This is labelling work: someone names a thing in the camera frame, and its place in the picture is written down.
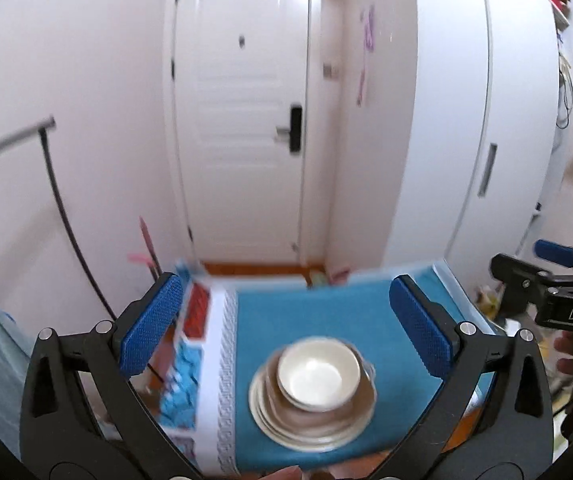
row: silver bolt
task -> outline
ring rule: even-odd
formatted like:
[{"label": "silver bolt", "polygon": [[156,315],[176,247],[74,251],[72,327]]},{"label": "silver bolt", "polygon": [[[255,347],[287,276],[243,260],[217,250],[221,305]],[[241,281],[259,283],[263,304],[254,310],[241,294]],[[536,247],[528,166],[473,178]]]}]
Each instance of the silver bolt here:
[{"label": "silver bolt", "polygon": [[478,329],[473,323],[469,323],[467,321],[465,323],[462,323],[462,325],[460,325],[460,331],[463,334],[473,335],[478,331]]},{"label": "silver bolt", "polygon": [[520,337],[524,339],[526,342],[530,343],[533,341],[533,332],[525,328],[523,330],[520,330]]},{"label": "silver bolt", "polygon": [[43,328],[42,330],[40,330],[40,333],[38,334],[38,337],[39,337],[42,341],[46,341],[46,340],[49,339],[52,335],[53,335],[53,329],[52,329],[52,328]]},{"label": "silver bolt", "polygon": [[113,323],[109,320],[104,320],[104,321],[100,321],[96,326],[95,326],[95,331],[98,334],[107,334],[108,332],[110,332],[110,330],[113,328]]}]

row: hanging cable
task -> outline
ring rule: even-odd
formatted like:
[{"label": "hanging cable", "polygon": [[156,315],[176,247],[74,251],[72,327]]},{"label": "hanging cable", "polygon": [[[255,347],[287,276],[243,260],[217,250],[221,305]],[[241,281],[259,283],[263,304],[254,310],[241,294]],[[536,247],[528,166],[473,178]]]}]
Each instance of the hanging cable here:
[{"label": "hanging cable", "polygon": [[[80,250],[80,246],[78,245],[78,242],[75,238],[75,234],[73,234],[73,228],[71,228],[71,222],[69,222],[69,217],[66,214],[66,209],[64,208],[64,202],[62,202],[62,196],[60,195],[60,189],[58,188],[57,180],[55,179],[55,171],[53,169],[53,162],[51,160],[51,152],[48,146],[48,135],[46,134],[46,129],[40,128],[39,135],[40,135],[40,141],[42,143],[42,152],[44,153],[44,162],[46,163],[46,172],[48,173],[48,179],[49,182],[51,183],[51,190],[53,191],[55,203],[57,204],[57,210],[60,212],[60,218],[62,219],[62,223],[64,224],[64,229],[66,231],[66,234],[69,237],[71,245],[73,246],[73,251],[75,252],[75,255],[78,257],[78,261],[80,262],[80,265],[84,270],[84,274],[86,274],[86,277],[89,280],[90,286],[95,291],[97,297],[100,300],[100,303],[102,303],[102,306],[105,308],[106,312],[109,314],[111,319],[115,321],[118,319],[118,316],[116,316],[116,313],[110,307],[108,301],[102,294],[102,291],[98,286],[98,283],[95,281],[95,278],[93,277],[93,274],[90,272],[89,266],[87,265],[87,262],[84,259],[84,255]],[[153,368],[150,364],[147,364],[146,367],[149,368],[149,370],[151,370],[151,373],[162,384],[164,384],[164,379],[157,372],[157,370],[155,370],[155,368]]]}]

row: finger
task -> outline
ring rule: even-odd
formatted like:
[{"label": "finger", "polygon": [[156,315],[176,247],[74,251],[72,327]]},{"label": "finger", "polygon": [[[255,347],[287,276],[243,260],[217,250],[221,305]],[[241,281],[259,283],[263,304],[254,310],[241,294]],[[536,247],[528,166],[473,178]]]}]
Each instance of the finger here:
[{"label": "finger", "polygon": [[294,465],[266,476],[264,480],[302,480],[302,470],[297,465]]},{"label": "finger", "polygon": [[560,359],[557,368],[563,374],[573,375],[573,359]]},{"label": "finger", "polygon": [[573,341],[566,337],[559,337],[553,342],[553,348],[563,354],[573,355]]}]

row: gray rod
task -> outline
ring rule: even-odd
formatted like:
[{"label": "gray rod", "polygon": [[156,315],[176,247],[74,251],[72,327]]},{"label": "gray rod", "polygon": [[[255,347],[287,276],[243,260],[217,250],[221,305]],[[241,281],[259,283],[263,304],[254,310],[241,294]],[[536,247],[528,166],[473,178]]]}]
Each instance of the gray rod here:
[{"label": "gray rod", "polygon": [[51,116],[50,118],[41,121],[34,126],[30,126],[14,134],[10,134],[9,136],[0,139],[0,152],[33,136],[39,135],[41,130],[46,131],[52,128],[55,128],[55,119]]}]

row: door panel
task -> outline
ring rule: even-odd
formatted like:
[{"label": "door panel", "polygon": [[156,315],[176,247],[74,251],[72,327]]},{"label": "door panel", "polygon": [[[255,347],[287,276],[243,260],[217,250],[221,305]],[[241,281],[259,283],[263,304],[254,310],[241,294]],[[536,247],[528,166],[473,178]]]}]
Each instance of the door panel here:
[{"label": "door panel", "polygon": [[303,158],[276,128],[305,106],[308,0],[179,0],[176,112],[198,256],[297,261]]},{"label": "door panel", "polygon": [[447,261],[465,291],[492,282],[489,263],[515,254],[553,147],[558,52],[548,0],[487,0],[491,70],[486,129]]}]

